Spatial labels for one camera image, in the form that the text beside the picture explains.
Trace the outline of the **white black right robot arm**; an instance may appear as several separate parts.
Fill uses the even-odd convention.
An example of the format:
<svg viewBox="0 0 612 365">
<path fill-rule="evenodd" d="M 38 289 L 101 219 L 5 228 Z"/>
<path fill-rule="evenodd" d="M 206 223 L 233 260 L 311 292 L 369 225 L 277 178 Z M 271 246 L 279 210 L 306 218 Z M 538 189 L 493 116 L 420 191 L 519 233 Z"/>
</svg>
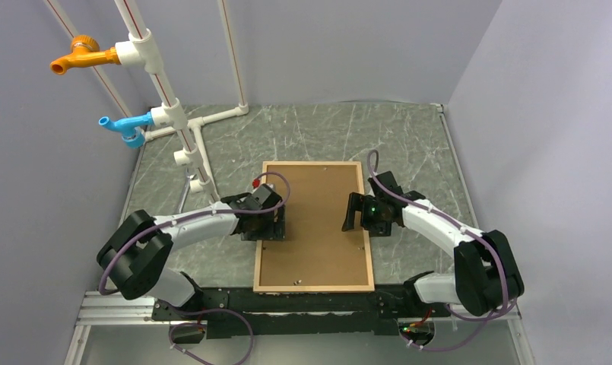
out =
<svg viewBox="0 0 612 365">
<path fill-rule="evenodd" d="M 349 194 L 342 231 L 359 224 L 370 236 L 390 236 L 393 225 L 398 225 L 421 234 L 454 261 L 451 274 L 426 271 L 404 282 L 402 305 L 407 313 L 419 316 L 433 304 L 458 304 L 476 319 L 511 309 L 524 293 L 504 233 L 470 227 L 421 193 L 404 192 L 390 171 L 368 182 L 370 194 Z"/>
</svg>

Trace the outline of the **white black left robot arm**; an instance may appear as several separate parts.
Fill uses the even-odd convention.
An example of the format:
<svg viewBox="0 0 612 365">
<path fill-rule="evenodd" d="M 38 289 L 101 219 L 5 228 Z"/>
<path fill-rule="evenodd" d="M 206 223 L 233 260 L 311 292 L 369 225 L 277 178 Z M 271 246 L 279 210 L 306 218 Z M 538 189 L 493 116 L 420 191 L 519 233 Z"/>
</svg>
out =
<svg viewBox="0 0 612 365">
<path fill-rule="evenodd" d="M 154 297 L 171 305 L 182 319 L 200 313 L 203 291 L 186 273 L 168 269 L 169 256 L 182 248 L 226 236 L 243 241 L 282 240 L 285 237 L 284 198 L 268 184 L 253 192 L 231 195 L 202 209 L 168 216 L 145 210 L 130 214 L 97 254 L 106 282 L 126 300 Z"/>
</svg>

